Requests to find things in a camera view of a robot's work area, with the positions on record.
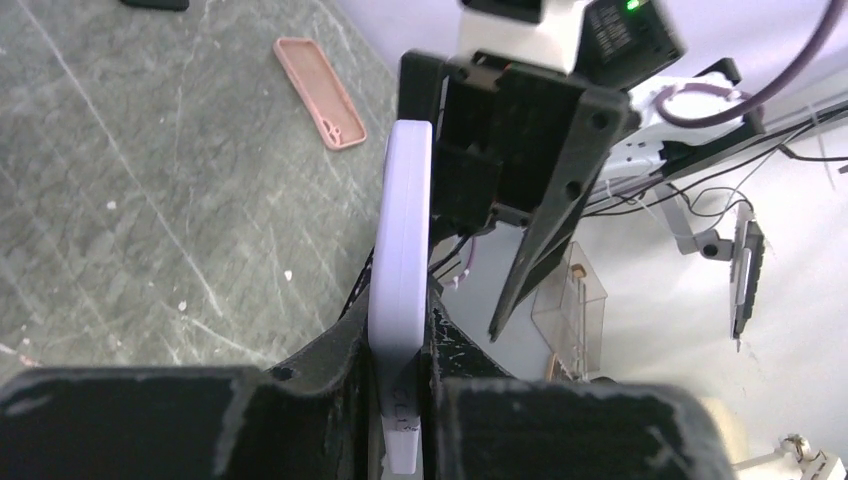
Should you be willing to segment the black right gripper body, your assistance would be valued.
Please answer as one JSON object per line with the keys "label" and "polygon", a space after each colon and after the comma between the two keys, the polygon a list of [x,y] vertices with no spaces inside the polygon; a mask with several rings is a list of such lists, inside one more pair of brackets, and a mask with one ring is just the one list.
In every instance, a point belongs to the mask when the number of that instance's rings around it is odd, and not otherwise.
{"label": "black right gripper body", "polygon": [[629,96],[576,75],[478,52],[446,59],[420,50],[402,55],[397,117],[432,123],[437,142],[503,162],[487,226],[525,227],[549,183],[581,99],[627,99],[628,116],[611,147],[636,127]]}

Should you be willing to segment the lavender phone case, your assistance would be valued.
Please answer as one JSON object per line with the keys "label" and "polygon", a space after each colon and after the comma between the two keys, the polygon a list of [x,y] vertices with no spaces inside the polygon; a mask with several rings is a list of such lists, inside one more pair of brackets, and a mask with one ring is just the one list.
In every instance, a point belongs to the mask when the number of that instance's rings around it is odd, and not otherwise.
{"label": "lavender phone case", "polygon": [[368,345],[388,467],[397,475],[417,470],[432,141],[433,126],[428,121],[398,120],[392,127],[369,289]]}

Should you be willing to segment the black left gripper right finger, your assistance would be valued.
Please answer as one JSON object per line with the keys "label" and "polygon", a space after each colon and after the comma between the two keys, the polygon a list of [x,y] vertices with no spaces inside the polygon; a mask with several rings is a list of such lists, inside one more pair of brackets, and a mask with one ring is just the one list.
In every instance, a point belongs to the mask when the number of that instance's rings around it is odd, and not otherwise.
{"label": "black left gripper right finger", "polygon": [[731,479],[690,393],[510,375],[451,320],[430,281],[420,373],[427,479]]}

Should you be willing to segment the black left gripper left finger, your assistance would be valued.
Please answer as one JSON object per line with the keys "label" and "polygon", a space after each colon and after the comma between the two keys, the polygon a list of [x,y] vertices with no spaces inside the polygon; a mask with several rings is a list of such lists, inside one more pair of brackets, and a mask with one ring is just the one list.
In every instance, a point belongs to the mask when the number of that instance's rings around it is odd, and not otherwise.
{"label": "black left gripper left finger", "polygon": [[376,479],[370,269],[338,322],[266,370],[49,367],[1,389],[5,479]]}

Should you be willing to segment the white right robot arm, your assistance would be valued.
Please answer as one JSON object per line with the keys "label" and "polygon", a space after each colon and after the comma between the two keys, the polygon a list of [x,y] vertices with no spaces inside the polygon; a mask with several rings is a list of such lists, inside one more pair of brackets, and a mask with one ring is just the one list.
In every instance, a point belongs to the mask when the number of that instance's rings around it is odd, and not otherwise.
{"label": "white right robot arm", "polygon": [[579,220],[697,172],[764,132],[723,58],[670,77],[684,45],[659,1],[466,1],[450,59],[411,50],[397,114],[433,126],[433,241],[524,236],[489,326],[555,268]]}

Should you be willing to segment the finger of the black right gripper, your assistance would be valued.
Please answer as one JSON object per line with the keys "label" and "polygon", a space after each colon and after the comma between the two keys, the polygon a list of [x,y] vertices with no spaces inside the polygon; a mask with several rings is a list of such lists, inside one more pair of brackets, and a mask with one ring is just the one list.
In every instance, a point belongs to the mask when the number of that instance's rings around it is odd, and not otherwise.
{"label": "finger of the black right gripper", "polygon": [[628,116],[627,99],[581,99],[543,198],[529,222],[488,328],[495,342],[519,302],[521,289],[548,245],[575,211],[602,167]]}
{"label": "finger of the black right gripper", "polygon": [[463,234],[483,230],[497,196],[503,162],[437,142],[432,167],[431,214],[444,217]]}

